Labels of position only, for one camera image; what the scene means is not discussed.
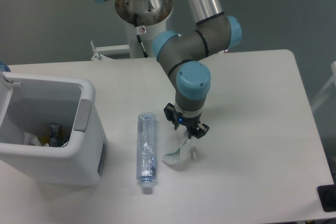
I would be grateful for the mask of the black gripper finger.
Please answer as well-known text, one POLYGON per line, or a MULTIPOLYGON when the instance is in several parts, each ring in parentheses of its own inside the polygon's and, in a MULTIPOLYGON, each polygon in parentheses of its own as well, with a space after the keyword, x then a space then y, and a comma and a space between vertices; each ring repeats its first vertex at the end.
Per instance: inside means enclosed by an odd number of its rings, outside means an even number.
POLYGON ((208 130, 209 126, 206 124, 199 123, 197 126, 190 126, 187 128, 188 138, 191 139, 195 137, 196 139, 200 139, 207 134, 208 130))
POLYGON ((174 125, 174 129, 177 130, 181 123, 181 113, 178 113, 175 106, 171 103, 168 103, 163 111, 166 119, 170 121, 174 125))

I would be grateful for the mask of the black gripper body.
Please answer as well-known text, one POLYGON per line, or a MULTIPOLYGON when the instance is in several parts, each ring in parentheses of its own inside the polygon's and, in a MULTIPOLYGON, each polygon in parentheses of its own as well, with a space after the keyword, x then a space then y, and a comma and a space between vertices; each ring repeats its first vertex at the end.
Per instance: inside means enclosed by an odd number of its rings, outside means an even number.
POLYGON ((183 125, 186 127, 188 132, 191 133, 195 133, 198 131, 198 124, 201 121, 201 115, 199 114, 195 117, 192 118, 187 118, 185 116, 182 115, 181 112, 177 113, 174 112, 173 113, 173 125, 174 125, 174 129, 177 130, 179 128, 180 125, 183 125))

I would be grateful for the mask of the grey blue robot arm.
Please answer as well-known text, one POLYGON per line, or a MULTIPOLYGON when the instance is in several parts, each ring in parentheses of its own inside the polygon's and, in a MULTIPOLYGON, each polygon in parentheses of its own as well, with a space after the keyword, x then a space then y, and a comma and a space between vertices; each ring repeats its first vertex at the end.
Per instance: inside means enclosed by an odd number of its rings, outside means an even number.
MULTIPOLYGON (((109 0, 95 0, 98 3, 109 0)), ((211 86, 209 69, 201 60, 237 45, 242 29, 235 17, 226 16, 219 0, 188 0, 196 29, 187 36, 174 31, 156 35, 151 47, 154 57, 175 88, 175 102, 164 108, 174 127, 186 127, 188 138, 201 138, 209 130, 201 122, 211 86)), ((142 55, 148 56, 141 30, 166 19, 172 12, 170 0, 115 0, 119 16, 132 25, 142 55)))

